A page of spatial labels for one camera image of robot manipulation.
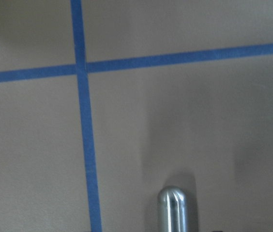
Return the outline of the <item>steel muddler black tip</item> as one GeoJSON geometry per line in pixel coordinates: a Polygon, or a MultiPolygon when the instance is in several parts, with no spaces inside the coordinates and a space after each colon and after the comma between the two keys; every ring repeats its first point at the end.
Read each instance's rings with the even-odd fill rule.
{"type": "Polygon", "coordinates": [[[158,194],[158,231],[187,232],[187,198],[176,186],[164,187],[158,194]]]}

